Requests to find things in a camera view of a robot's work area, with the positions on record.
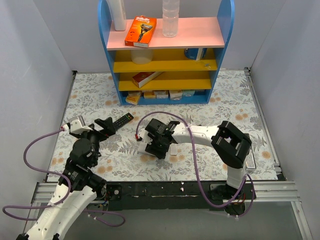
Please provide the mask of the white battery cover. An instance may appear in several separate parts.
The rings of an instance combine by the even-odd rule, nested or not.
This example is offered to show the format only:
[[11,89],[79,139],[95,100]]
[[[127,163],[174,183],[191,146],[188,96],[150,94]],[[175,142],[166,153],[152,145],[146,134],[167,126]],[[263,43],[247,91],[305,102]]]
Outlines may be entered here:
[[170,155],[171,156],[176,156],[178,154],[178,149],[175,145],[170,146]]

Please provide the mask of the white remote control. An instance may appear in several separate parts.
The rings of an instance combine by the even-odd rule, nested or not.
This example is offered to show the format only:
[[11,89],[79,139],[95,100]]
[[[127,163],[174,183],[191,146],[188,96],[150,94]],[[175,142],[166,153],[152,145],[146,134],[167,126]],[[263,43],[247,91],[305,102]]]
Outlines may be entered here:
[[146,151],[146,147],[147,147],[148,143],[147,142],[140,142],[139,146],[138,146],[138,153],[140,154],[144,154],[144,155],[150,155],[149,152]]

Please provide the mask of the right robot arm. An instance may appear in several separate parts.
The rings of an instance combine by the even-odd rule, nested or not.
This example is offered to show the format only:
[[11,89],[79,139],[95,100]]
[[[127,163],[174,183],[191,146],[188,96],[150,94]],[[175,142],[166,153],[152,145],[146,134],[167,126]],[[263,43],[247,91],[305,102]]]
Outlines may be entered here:
[[227,195],[237,199],[245,192],[246,158],[252,141],[247,133],[231,122],[223,121],[218,126],[187,126],[179,121],[165,124],[153,118],[145,128],[139,130],[138,138],[142,139],[138,151],[158,159],[166,158],[171,144],[193,143],[212,147],[227,165]]

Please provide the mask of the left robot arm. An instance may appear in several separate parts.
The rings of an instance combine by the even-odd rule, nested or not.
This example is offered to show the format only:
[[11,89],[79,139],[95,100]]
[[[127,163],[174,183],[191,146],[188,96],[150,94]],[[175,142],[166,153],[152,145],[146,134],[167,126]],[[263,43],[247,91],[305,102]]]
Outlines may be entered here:
[[101,157],[100,143],[114,135],[116,128],[111,117],[97,118],[94,122],[102,129],[96,130],[94,124],[85,125],[82,116],[72,118],[60,128],[77,140],[49,203],[41,207],[43,212],[34,226],[17,239],[61,240],[90,201],[106,196],[107,182],[91,169]]

